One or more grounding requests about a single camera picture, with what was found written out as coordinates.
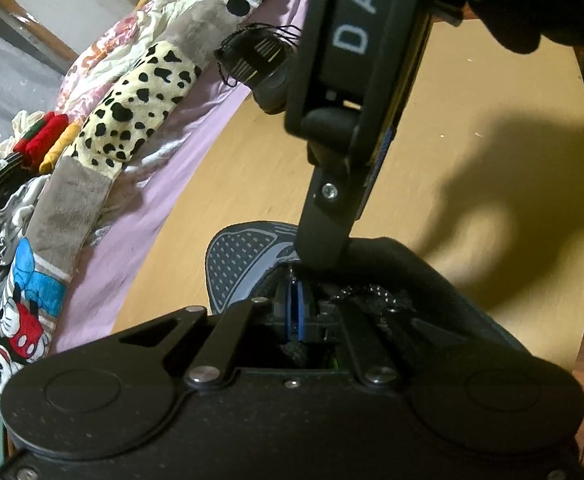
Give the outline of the cartoon patchwork blanket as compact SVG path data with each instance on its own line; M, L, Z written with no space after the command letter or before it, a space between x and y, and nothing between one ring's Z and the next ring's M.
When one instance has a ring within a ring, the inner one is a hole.
M24 236L0 273L0 397L46 356L79 254L114 182L152 143L222 40L269 0L194 0L120 75L42 181Z

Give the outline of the folded red clothes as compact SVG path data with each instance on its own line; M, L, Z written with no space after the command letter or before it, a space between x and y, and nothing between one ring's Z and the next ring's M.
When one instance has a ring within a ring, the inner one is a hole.
M22 166L38 168L68 125L65 114L49 112L39 119L14 145L13 152L20 155Z

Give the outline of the purple bed sheet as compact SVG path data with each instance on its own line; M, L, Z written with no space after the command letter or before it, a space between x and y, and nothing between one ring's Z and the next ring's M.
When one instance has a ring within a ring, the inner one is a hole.
M63 352L112 330L120 308L178 197L244 100L216 66L193 89L114 182L83 246L52 338Z

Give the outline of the folded yellow garment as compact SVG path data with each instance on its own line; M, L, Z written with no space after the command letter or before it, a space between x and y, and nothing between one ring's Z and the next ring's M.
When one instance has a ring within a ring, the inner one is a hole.
M60 134L58 139L52 145L52 148L50 148L48 153L45 154L42 162L40 162L38 169L39 174L51 174L58 159L60 158L60 155L62 155L66 148L68 148L68 146L75 141L80 130L80 122L72 122L65 128L65 130Z

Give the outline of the floral cream quilt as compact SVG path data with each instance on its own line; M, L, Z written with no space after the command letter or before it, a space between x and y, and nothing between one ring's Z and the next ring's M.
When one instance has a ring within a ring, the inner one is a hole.
M112 84L141 58L188 0L151 0L132 10L87 47L70 66L54 112L82 122Z

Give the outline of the folded grey striped clothes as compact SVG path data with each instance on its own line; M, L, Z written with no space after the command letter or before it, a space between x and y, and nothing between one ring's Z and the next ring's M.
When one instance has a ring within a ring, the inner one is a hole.
M42 174L24 183L0 209L0 266L9 266L25 237L39 197L50 179Z

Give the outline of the black sneaker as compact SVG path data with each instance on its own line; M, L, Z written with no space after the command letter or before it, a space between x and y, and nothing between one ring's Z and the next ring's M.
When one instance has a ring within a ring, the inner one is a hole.
M292 264L297 226L278 221L249 221L227 226L211 240L205 254L205 278L211 310L221 314L237 301L272 294ZM483 338L524 351L525 347L452 283L405 245L388 237L353 238L333 270L309 270L321 286L377 285L405 294L414 316L443 330Z
M221 80L249 88L264 113L284 112L300 39L301 29L293 24L240 27L214 50Z

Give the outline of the black speckled shoelace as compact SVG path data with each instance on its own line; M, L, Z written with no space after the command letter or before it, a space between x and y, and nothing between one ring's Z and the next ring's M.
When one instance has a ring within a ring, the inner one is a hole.
M278 291L284 298L273 307L271 324L280 337L286 336L282 350L296 362L307 361L311 352L320 350L318 344L343 338L343 311L355 326L371 322L386 333L390 316L410 318L415 312L405 294L393 295L377 285L335 289L290 278Z

